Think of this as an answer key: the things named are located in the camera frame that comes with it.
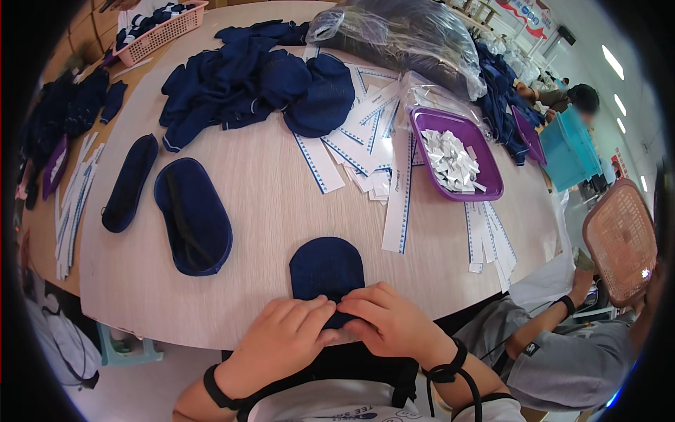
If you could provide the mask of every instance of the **dark hair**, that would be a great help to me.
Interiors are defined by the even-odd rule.
[[[567,91],[570,101],[577,110],[594,115],[600,109],[600,97],[595,89],[586,84],[575,85]]]

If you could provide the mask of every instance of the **pile of navy fabric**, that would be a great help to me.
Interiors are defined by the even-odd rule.
[[[207,126],[223,130],[262,122],[275,109],[293,133],[308,138],[329,134],[344,123],[354,102],[349,69],[320,54],[307,63],[277,43],[302,45],[306,25],[280,20],[216,34],[226,44],[192,56],[162,86],[168,95],[159,118],[162,142],[178,152]]]
[[[81,83],[66,71],[45,84],[42,99],[22,129],[22,154],[36,171],[47,164],[64,134],[75,138],[91,129],[105,101],[108,71],[97,68]]]
[[[544,123],[544,115],[529,107],[518,95],[513,87],[516,73],[506,64],[503,55],[490,53],[483,43],[476,43],[476,50],[481,76],[487,84],[487,94],[475,103],[483,111],[483,117],[487,118],[493,137],[504,144],[517,165],[524,165],[529,150],[518,133],[515,118],[506,112],[507,105],[517,107],[534,128]]]
[[[68,103],[63,122],[63,129],[69,138],[75,138],[91,129],[105,102],[109,82],[108,71],[96,68],[78,85],[78,93]]]
[[[143,17],[143,15],[136,15],[132,19],[131,27],[122,28],[117,33],[117,40],[115,42],[115,49],[122,50],[127,44],[134,41],[139,36],[153,29],[159,24],[163,24],[171,18],[184,14],[188,10],[194,9],[195,5],[182,5],[175,3],[167,3],[165,7],[160,7],[153,12],[152,16]]]

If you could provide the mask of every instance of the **finger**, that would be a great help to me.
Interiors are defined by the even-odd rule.
[[[323,329],[323,326],[334,313],[335,302],[328,300],[307,315],[307,318],[304,319],[302,325],[298,328],[298,335],[301,337],[317,339],[321,329]]]
[[[372,347],[383,342],[382,337],[378,334],[377,330],[362,319],[347,321],[343,328],[354,334],[371,352],[373,352],[371,350]]]
[[[327,329],[322,329],[321,332],[319,333],[319,337],[317,338],[317,347],[319,348],[319,351],[321,351],[322,348],[328,346],[332,342],[336,341],[337,339],[340,338],[340,332],[337,331],[336,329],[332,328],[327,328]]]
[[[375,284],[377,288],[380,288],[384,290],[385,292],[389,293],[390,296],[392,297],[397,297],[398,292],[396,291],[395,288],[392,287],[391,284],[387,283],[386,281],[382,280],[381,282]]]
[[[269,320],[274,322],[274,323],[279,323],[281,322],[282,319],[288,315],[288,313],[296,307],[296,305],[304,302],[304,300],[300,299],[286,299],[282,303],[279,303],[279,306],[272,312],[272,314],[269,316]]]
[[[389,319],[389,311],[364,299],[343,300],[337,306],[340,312],[348,313],[355,317],[365,319],[369,323],[379,327]]]
[[[270,300],[267,305],[263,308],[263,310],[260,312],[260,315],[253,321],[253,323],[259,323],[260,321],[264,321],[267,318],[269,318],[270,315],[276,310],[276,308],[282,303],[289,300],[288,298],[276,298]]]
[[[352,290],[342,298],[342,301],[344,302],[345,300],[350,299],[367,300],[384,309],[391,309],[394,306],[394,298],[391,294],[382,290],[377,284],[366,288]]]
[[[308,300],[296,305],[293,309],[291,309],[288,315],[286,315],[286,317],[281,320],[281,324],[293,332],[298,331],[298,328],[300,328],[305,318],[307,318],[307,315],[309,315],[311,311],[314,311],[316,308],[326,303],[327,300],[328,298],[325,295],[320,294],[315,299]]]

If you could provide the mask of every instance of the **purple plastic tray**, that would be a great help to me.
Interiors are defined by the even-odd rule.
[[[425,162],[429,179],[433,187],[441,194],[443,198],[451,201],[494,201],[502,197],[504,193],[504,182],[502,182],[502,175],[497,168],[495,158],[492,156],[492,151],[481,133],[472,121],[465,117],[448,113],[447,111],[429,109],[426,107],[415,107],[410,111],[410,123],[412,124],[412,133],[417,139],[417,149]],[[487,188],[485,192],[476,189],[474,194],[464,194],[461,192],[452,192],[443,187],[436,176],[434,176],[434,169],[429,162],[429,153],[422,140],[422,131],[426,129],[437,130],[438,132],[445,132],[449,130],[457,136],[464,144],[464,147],[472,146],[476,153],[476,161],[478,161],[481,170],[478,173],[476,181]]]
[[[518,133],[520,133],[522,141],[527,145],[527,149],[530,150],[528,155],[546,167],[546,154],[544,154],[544,150],[541,148],[539,134],[517,108],[511,106],[511,112],[516,118]]]

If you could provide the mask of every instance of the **black wristband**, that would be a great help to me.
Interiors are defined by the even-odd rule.
[[[567,316],[565,317],[565,319],[574,315],[574,313],[576,312],[576,307],[574,306],[574,303],[572,302],[572,299],[570,299],[569,296],[565,295],[560,299],[556,300],[555,302],[551,303],[551,307],[558,302],[563,302],[565,306],[567,306]]]
[[[450,363],[435,366],[428,371],[425,371],[422,368],[422,373],[427,377],[427,379],[438,383],[455,381],[455,374],[462,368],[468,351],[466,349],[466,345],[461,341],[457,340],[456,338],[452,338],[452,341],[454,341],[455,345],[457,346],[457,354],[455,355],[454,359],[452,359],[452,362]]]
[[[218,367],[218,364],[213,365],[208,368],[204,373],[204,387],[207,389],[207,393],[211,396],[211,399],[218,405],[219,408],[227,407],[230,410],[238,411],[244,405],[245,398],[229,398],[218,388],[218,385],[215,383],[215,369]]]

